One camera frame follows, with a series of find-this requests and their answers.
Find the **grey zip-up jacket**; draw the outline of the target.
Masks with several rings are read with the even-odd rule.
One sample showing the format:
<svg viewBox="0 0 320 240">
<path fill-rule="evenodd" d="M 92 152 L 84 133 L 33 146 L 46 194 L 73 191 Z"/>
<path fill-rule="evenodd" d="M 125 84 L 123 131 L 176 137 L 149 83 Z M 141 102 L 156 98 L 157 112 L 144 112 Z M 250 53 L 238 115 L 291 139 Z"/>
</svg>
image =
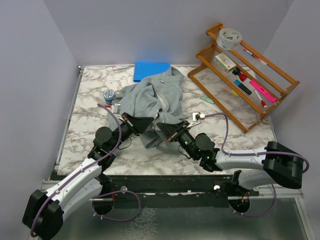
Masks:
<svg viewBox="0 0 320 240">
<path fill-rule="evenodd" d="M 112 104 L 120 104 L 120 114 L 133 117 L 158 117 L 157 123 L 177 124 L 184 116 L 181 101 L 181 82 L 184 75 L 175 67 L 145 77 L 141 82 L 123 87 Z M 154 124 L 141 134 L 140 140 L 146 149 L 157 148 L 166 154 L 180 155 L 178 142 L 168 142 L 165 135 Z"/>
</svg>

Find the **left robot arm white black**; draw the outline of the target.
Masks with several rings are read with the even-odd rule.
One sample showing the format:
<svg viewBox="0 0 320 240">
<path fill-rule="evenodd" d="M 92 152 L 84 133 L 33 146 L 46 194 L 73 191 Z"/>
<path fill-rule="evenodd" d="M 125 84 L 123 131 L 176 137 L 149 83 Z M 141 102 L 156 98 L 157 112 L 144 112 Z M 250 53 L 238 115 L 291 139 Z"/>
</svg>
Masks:
<svg viewBox="0 0 320 240">
<path fill-rule="evenodd" d="M 104 171 L 116 158 L 116 150 L 132 134 L 141 135 L 154 121 L 153 117 L 134 117 L 124 112 L 121 118 L 110 115 L 116 128 L 100 127 L 93 148 L 80 166 L 59 183 L 45 191 L 35 190 L 29 197 L 22 223 L 33 238 L 51 240 L 64 220 L 92 197 L 106 197 L 111 190 Z"/>
</svg>

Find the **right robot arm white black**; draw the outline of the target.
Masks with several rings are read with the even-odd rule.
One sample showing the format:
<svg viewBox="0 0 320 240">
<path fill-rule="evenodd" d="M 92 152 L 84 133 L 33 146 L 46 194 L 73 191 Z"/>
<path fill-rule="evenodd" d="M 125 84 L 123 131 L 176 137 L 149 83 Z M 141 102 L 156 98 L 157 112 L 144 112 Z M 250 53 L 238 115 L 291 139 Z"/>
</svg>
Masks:
<svg viewBox="0 0 320 240">
<path fill-rule="evenodd" d="M 240 169 L 229 189 L 240 196 L 258 186 L 278 184 L 288 189 L 300 189 L 304 173 L 302 156 L 284 145 L 270 141 L 266 147 L 251 151 L 225 151 L 216 148 L 215 143 L 205 134 L 193 137 L 189 123 L 158 123 L 157 127 L 168 142 L 178 142 L 194 161 L 208 172 Z"/>
</svg>

